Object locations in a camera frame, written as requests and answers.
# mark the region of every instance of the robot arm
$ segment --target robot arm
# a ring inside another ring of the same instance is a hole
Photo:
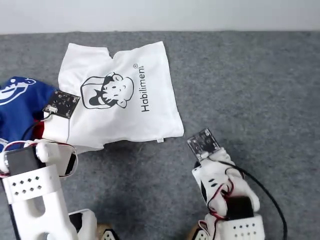
[[[225,149],[211,155],[204,152],[203,157],[192,174],[209,214],[199,221],[202,230],[195,239],[207,236],[210,240],[264,240],[262,217],[256,214],[259,199],[238,170],[220,163],[234,165]]]
[[[68,214],[59,176],[76,167],[74,148],[53,142],[28,141],[24,148],[4,151],[0,170],[3,186],[20,240],[97,240],[95,214],[84,209]],[[41,214],[35,198],[42,197]]]

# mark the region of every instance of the cartoon character print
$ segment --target cartoon character print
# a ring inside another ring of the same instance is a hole
[[[29,85],[35,83],[36,81],[31,78],[16,77],[10,79],[7,86],[0,89],[0,105],[10,103],[26,92]]]
[[[80,91],[87,109],[109,109],[114,105],[125,108],[134,94],[134,82],[111,72],[105,77],[89,77]]]

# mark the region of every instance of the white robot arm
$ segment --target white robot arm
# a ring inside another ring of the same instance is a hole
[[[60,177],[72,174],[77,164],[74,147],[45,140],[27,141],[23,148],[0,154],[2,182],[18,240],[98,240],[97,219],[91,210],[67,211]],[[43,199],[44,213],[36,208],[37,197]],[[110,232],[102,239],[117,238]]]
[[[283,240],[287,239],[286,219],[271,193],[249,172],[236,166],[209,129],[187,140],[198,159],[192,174],[209,210],[192,240],[264,240],[260,202],[244,180],[250,177],[272,200],[283,222]]]

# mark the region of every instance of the black cable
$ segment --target black cable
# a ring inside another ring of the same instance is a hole
[[[256,184],[259,185],[259,187],[265,192],[265,194],[267,194],[267,196],[271,199],[272,203],[274,204],[275,208],[277,209],[277,211],[278,211],[278,213],[280,215],[280,218],[282,220],[282,223],[283,223],[283,238],[282,239],[283,240],[287,240],[287,238],[288,238],[288,226],[287,226],[287,222],[286,222],[285,216],[284,216],[281,208],[279,207],[277,201],[271,195],[271,193],[266,189],[266,187],[261,182],[259,182],[258,179],[256,179],[253,175],[251,175],[249,172],[247,172],[243,168],[235,166],[235,165],[232,165],[231,163],[228,163],[228,162],[225,162],[225,161],[217,161],[217,162],[219,162],[221,164],[224,164],[224,165],[231,166],[234,169],[236,169],[236,170],[238,170],[240,172],[243,172],[245,175],[247,175],[249,178],[251,178]]]
[[[47,120],[48,118],[50,118],[51,115],[52,115],[52,113],[50,113],[48,116],[44,117],[42,120],[38,120],[38,121],[34,122],[32,125],[30,125],[30,126],[24,131],[24,133],[23,133],[23,135],[22,135],[22,137],[21,137],[21,141],[24,141],[24,140],[25,140],[28,132],[29,132],[30,130],[34,129],[34,127],[35,127],[38,123]]]

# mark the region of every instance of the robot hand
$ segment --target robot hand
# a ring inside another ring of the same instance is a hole
[[[226,162],[228,164],[235,165],[226,150],[222,147],[220,150],[212,155],[203,153],[203,160],[200,165],[192,170],[192,174],[196,179],[196,182],[201,190],[202,196],[209,209],[209,213],[205,216],[205,220],[199,221],[199,227],[202,229],[197,233],[197,237],[194,239],[200,240],[229,240],[233,238],[226,238],[226,234],[222,232],[227,231],[228,226],[224,223],[230,223],[228,216],[228,201],[235,197],[247,197],[250,199],[251,211],[257,212],[260,208],[260,202],[257,195],[249,187],[248,183],[244,180],[243,175],[236,169],[229,165],[220,163]],[[246,218],[247,222],[261,220],[261,216]]]

